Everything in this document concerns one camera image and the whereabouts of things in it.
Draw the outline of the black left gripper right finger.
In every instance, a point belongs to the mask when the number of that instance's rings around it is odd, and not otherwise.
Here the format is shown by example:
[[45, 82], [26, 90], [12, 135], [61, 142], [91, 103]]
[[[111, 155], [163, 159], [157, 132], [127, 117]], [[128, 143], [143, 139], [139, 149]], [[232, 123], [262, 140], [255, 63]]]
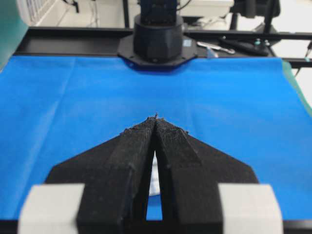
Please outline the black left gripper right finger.
[[221, 234], [218, 184], [257, 184], [253, 169], [162, 119], [154, 134], [166, 226], [174, 234]]

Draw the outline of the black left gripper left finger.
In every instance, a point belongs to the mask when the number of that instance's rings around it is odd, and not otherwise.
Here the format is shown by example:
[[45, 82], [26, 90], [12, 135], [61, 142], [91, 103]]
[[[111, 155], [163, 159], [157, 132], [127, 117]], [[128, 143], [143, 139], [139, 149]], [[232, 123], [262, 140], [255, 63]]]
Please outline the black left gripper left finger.
[[156, 119], [55, 165], [45, 183], [82, 183], [76, 222], [81, 234], [123, 234], [146, 218]]

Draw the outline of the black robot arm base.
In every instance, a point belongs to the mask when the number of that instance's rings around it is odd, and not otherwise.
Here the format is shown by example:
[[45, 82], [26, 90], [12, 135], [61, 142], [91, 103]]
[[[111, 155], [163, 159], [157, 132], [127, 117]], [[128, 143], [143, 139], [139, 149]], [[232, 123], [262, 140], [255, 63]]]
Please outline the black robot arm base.
[[196, 42], [184, 35], [178, 0], [140, 0], [133, 33], [120, 40], [117, 54], [140, 68], [171, 69], [197, 57]]

